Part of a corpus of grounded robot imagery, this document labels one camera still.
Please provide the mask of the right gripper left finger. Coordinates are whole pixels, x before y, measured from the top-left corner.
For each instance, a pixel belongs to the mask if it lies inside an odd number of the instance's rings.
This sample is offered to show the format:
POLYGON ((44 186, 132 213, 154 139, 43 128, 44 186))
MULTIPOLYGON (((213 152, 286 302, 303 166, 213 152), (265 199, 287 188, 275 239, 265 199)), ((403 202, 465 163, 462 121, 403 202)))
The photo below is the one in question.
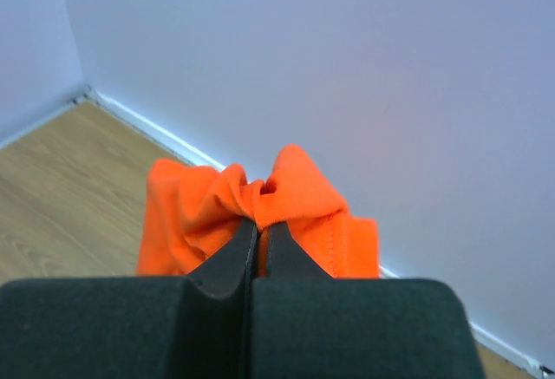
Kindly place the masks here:
POLYGON ((257 242, 256 225, 249 219, 242 219, 232 238, 186 279, 211 301, 243 301, 257 242))

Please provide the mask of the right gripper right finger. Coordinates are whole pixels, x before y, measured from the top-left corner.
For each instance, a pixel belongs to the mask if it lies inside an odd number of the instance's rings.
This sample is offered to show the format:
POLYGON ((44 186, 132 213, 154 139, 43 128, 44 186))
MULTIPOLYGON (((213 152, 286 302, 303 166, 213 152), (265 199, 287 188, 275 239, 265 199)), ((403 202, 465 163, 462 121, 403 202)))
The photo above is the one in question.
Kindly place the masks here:
POLYGON ((332 279, 293 238, 285 222, 272 225, 266 260, 266 277, 273 279, 332 279))

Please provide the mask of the orange t-shirt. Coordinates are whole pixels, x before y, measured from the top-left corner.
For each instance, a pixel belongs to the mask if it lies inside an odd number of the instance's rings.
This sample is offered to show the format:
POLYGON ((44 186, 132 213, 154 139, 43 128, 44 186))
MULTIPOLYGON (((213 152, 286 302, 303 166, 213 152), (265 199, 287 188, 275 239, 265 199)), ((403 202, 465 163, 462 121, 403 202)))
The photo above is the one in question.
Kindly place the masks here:
POLYGON ((267 180, 248 181, 238 164, 218 171, 156 160, 147 175, 137 274, 192 272, 231 240, 242 219, 253 221, 262 235, 262 265, 268 261, 271 226, 286 223, 300 247, 333 278, 379 276, 376 222, 353 216, 297 145, 279 152, 267 180))

